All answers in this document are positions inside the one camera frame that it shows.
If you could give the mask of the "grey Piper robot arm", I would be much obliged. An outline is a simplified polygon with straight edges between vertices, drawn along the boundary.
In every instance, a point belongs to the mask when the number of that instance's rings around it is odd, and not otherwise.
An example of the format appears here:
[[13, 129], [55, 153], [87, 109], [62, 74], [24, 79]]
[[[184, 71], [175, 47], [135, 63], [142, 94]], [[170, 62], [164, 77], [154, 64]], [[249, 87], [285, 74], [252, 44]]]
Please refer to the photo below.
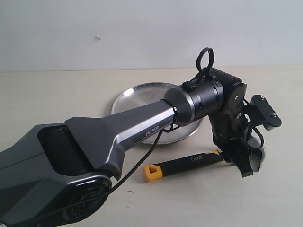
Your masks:
[[251, 131], [242, 115], [246, 85], [220, 70], [202, 69], [152, 104], [103, 118], [73, 117], [33, 127], [0, 154], [0, 221], [8, 227], [54, 227], [86, 219], [122, 183], [125, 153], [170, 125], [208, 116], [214, 143], [252, 174]]

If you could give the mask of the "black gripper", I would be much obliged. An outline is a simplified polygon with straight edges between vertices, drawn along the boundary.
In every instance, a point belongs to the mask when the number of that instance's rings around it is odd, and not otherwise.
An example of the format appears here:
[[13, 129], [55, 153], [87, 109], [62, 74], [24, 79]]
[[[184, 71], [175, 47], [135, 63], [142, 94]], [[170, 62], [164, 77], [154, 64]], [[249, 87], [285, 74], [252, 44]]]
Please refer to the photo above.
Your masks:
[[236, 165], [243, 178], [253, 175], [249, 149], [241, 142], [247, 136], [248, 127], [225, 113], [212, 113], [209, 120], [213, 142], [221, 150], [224, 160]]

